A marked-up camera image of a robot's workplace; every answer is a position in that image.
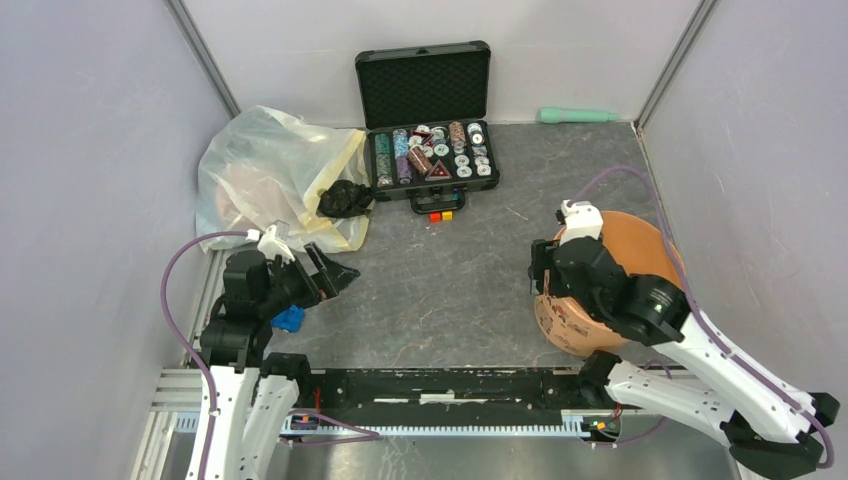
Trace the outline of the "black trash bag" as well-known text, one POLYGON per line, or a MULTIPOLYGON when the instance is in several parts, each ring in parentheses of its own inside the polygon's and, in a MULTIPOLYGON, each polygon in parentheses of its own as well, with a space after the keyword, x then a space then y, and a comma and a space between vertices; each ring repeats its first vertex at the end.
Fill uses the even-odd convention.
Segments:
POLYGON ((327 218, 347 219, 367 216, 372 212, 374 197, 365 184, 336 180, 319 196, 317 211, 327 218))

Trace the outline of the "orange capybara trash bin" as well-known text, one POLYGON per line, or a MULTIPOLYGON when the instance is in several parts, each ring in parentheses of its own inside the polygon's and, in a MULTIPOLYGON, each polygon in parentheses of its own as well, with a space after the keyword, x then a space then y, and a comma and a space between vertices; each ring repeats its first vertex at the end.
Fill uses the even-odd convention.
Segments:
MULTIPOLYGON (((679 287, 681 282, 664 249, 661 231, 648 222, 618 211, 602 213, 602 242, 628 274, 654 274, 679 287)), ((593 320, 570 297, 534 294, 536 323, 560 350, 587 357, 596 350, 614 352, 629 341, 593 320)))

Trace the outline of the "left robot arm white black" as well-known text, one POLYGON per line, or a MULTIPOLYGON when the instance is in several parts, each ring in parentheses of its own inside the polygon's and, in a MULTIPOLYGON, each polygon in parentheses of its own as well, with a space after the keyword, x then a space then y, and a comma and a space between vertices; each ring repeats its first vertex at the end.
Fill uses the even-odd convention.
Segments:
POLYGON ((312 399, 307 357, 266 353, 272 320, 337 297, 360 273, 313 243, 305 251, 314 273, 280 251, 227 259, 223 292, 200 335, 201 416, 186 478, 263 478, 290 411, 312 399))

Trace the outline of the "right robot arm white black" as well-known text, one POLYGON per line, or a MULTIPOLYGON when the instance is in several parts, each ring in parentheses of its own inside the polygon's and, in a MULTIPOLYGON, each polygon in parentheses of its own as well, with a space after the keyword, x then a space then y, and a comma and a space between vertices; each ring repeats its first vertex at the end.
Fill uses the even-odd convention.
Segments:
POLYGON ((621 404, 696 429, 767 479, 795 479, 835 462, 828 428, 840 410, 825 392, 780 379, 724 336, 671 280, 629 273, 597 237, 537 240, 528 275, 539 293, 574 300, 591 320, 677 362, 692 387, 597 350, 578 375, 591 408, 621 404))

